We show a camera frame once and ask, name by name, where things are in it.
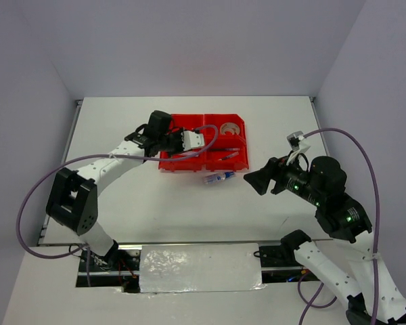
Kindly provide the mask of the red four-compartment bin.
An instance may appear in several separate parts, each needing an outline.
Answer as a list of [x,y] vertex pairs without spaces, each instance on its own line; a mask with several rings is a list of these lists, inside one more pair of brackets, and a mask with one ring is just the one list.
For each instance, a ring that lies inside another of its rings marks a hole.
[[245,122],[238,114],[174,114],[171,127],[214,125],[218,138],[204,153],[179,162],[159,162],[161,171],[241,171],[249,168]]

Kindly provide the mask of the black mounting rail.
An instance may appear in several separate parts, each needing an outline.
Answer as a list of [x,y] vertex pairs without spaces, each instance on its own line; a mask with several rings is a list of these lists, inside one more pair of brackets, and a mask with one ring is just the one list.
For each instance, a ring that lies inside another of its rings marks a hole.
[[83,253],[75,286],[130,294],[240,292],[297,282],[307,272],[284,258],[278,242],[124,245],[121,250],[112,266]]

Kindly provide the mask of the silver foil sheet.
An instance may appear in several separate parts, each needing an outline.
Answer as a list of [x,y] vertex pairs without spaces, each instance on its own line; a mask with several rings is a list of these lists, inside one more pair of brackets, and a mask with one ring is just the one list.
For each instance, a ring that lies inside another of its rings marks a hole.
[[147,245],[141,250],[142,293],[209,293],[260,290],[257,244]]

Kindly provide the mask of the blue glue bottle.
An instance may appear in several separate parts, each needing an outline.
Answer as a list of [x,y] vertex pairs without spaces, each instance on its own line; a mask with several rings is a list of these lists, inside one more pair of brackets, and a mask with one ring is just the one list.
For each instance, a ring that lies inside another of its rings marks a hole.
[[235,177],[234,171],[224,171],[205,176],[202,178],[202,181],[205,185],[213,185],[231,179],[232,177]]

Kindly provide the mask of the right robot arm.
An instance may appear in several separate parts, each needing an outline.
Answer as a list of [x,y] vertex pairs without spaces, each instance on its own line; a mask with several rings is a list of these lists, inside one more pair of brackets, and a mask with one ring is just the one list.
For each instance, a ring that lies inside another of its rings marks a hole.
[[406,298],[373,253],[371,221],[362,205],[345,192],[346,179],[340,163],[328,156],[314,158],[307,171],[298,162],[289,165],[285,157],[270,158],[263,168],[244,176],[260,195],[275,181],[272,194],[288,190],[316,208],[318,224],[343,250],[352,272],[342,271],[301,230],[281,239],[281,259],[316,275],[343,305],[350,324],[371,324],[372,316],[377,324],[406,324]]

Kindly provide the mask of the large clear tape roll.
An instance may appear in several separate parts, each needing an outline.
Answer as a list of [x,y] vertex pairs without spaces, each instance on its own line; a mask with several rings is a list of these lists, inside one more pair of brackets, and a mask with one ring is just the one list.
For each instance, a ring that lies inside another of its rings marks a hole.
[[220,126],[219,132],[221,135],[239,135],[241,133],[241,128],[236,123],[226,122]]

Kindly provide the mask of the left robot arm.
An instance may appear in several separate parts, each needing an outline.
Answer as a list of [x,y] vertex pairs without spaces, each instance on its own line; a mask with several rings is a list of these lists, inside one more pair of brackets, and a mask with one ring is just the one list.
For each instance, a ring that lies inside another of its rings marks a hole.
[[102,269],[115,268],[125,252],[97,220],[99,195],[126,172],[142,165],[146,157],[182,152],[184,132],[183,127],[173,125],[170,114],[153,111],[149,121],[127,135],[107,157],[77,170],[60,169],[47,201],[47,215],[87,244]]

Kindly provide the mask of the blue pen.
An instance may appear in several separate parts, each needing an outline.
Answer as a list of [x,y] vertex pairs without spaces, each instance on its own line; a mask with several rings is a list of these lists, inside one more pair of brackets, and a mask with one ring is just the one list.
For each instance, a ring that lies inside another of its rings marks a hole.
[[232,158],[235,158],[236,156],[238,156],[240,154],[239,150],[235,150],[235,151],[231,151],[231,152],[226,152],[226,155],[218,158],[218,161],[226,161]]
[[240,148],[211,148],[211,152],[235,152],[240,151]]

